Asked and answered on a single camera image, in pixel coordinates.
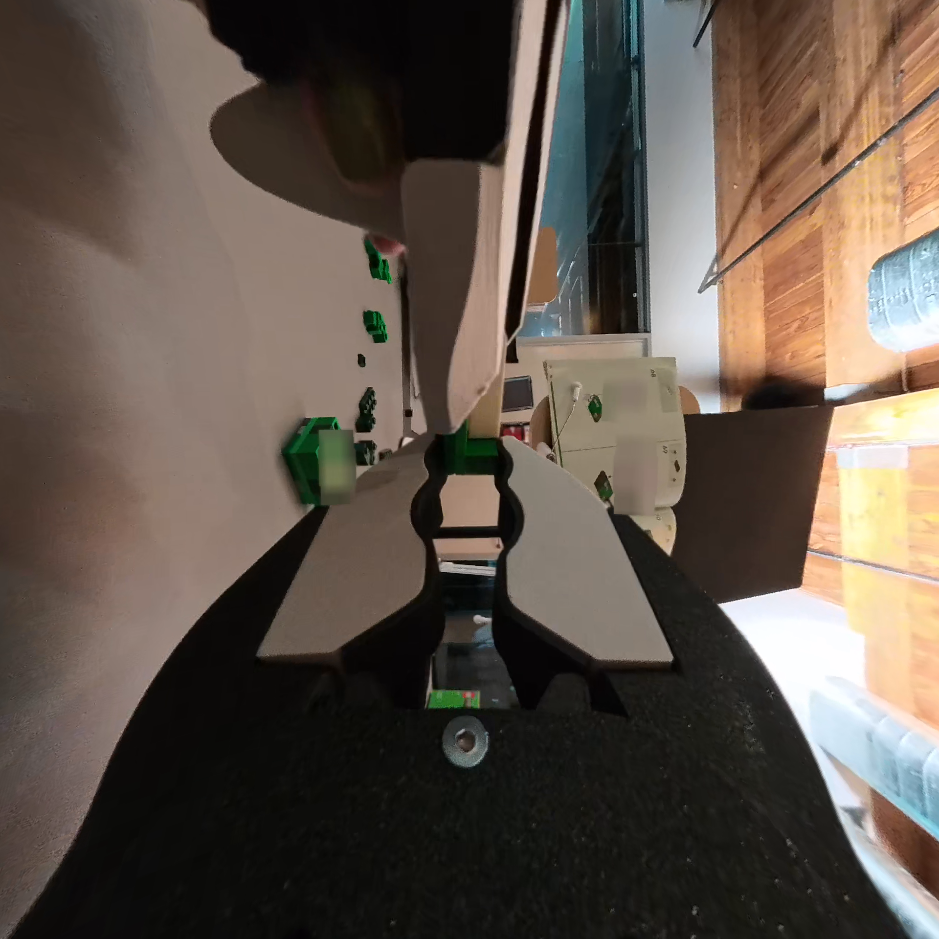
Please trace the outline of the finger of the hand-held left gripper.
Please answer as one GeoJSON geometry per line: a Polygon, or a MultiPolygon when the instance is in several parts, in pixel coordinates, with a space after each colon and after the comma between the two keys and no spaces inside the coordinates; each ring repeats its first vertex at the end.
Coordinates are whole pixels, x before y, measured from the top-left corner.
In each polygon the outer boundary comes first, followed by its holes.
{"type": "Polygon", "coordinates": [[[528,306],[570,17],[565,1],[517,3],[504,142],[504,338],[528,306]]]}
{"type": "Polygon", "coordinates": [[[428,431],[448,435],[503,365],[517,184],[501,165],[422,158],[402,208],[419,394],[428,431]]]}

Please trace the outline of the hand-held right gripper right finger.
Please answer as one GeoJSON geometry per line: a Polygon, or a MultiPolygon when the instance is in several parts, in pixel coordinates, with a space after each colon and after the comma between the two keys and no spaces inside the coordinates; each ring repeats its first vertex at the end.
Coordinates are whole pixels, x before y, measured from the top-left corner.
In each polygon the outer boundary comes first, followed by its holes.
{"type": "Polygon", "coordinates": [[[669,668],[669,643],[600,499],[519,440],[501,447],[511,607],[588,665],[669,668]]]}

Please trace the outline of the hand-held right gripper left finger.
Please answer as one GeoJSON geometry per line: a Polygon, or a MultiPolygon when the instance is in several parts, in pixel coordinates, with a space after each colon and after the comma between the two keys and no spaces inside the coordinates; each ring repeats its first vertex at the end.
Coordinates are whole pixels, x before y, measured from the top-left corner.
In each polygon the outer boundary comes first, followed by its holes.
{"type": "Polygon", "coordinates": [[[358,477],[350,501],[330,507],[257,658],[338,664],[346,647],[420,596],[436,562],[419,498],[430,481],[423,434],[358,477]]]}

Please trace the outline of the bright green lego pieces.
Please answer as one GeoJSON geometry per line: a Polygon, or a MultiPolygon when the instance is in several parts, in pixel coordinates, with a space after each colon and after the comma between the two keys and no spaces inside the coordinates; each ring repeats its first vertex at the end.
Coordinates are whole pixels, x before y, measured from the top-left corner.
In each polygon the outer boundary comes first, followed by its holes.
{"type": "MultiPolygon", "coordinates": [[[[363,240],[363,249],[371,278],[389,286],[393,285],[391,265],[388,258],[378,250],[369,238],[363,240]]],[[[364,310],[362,312],[362,322],[367,334],[374,343],[385,344],[388,341],[387,325],[380,311],[364,310]]]]}

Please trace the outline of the green lego assembly white brick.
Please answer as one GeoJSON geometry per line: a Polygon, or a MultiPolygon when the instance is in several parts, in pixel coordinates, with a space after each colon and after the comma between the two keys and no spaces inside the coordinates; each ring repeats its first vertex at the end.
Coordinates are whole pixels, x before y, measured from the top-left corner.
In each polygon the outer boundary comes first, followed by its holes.
{"type": "Polygon", "coordinates": [[[304,418],[281,453],[301,505],[335,506],[353,499],[354,436],[335,417],[304,418]]]}

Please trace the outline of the open lego instruction booklet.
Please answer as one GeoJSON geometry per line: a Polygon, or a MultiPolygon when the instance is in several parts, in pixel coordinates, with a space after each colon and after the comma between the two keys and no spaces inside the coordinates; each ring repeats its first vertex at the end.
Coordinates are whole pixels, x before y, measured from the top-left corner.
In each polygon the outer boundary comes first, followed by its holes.
{"type": "Polygon", "coordinates": [[[544,367],[557,463],[671,555],[687,477],[675,358],[555,358],[544,367]]]}

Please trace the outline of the person's left hand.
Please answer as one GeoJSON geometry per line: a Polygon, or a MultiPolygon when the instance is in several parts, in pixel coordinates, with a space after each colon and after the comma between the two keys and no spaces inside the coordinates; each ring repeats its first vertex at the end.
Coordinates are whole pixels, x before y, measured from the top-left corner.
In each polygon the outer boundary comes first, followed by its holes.
{"type": "Polygon", "coordinates": [[[304,118],[348,187],[377,193],[399,178],[403,131],[390,81],[358,63],[333,61],[308,72],[300,95],[304,118]]]}

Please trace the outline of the tan rounded board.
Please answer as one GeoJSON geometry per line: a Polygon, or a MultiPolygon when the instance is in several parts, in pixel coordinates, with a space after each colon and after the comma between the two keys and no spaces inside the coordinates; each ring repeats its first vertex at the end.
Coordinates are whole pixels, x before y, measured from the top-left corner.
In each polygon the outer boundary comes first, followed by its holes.
{"type": "Polygon", "coordinates": [[[544,307],[557,298],[558,283],[557,235],[550,226],[539,230],[535,242],[534,258],[526,305],[544,307]]]}

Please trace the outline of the book stand with white base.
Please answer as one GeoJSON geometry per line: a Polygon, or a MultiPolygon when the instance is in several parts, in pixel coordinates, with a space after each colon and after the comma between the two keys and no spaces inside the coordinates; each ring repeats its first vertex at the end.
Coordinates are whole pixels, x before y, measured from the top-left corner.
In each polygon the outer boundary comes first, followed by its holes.
{"type": "MultiPolygon", "coordinates": [[[[554,438],[547,396],[534,408],[530,421],[530,437],[535,452],[559,465],[559,458],[552,450],[554,438]]],[[[629,517],[667,555],[672,555],[678,533],[677,517],[672,507],[656,507],[651,514],[631,514],[629,517]]]]}

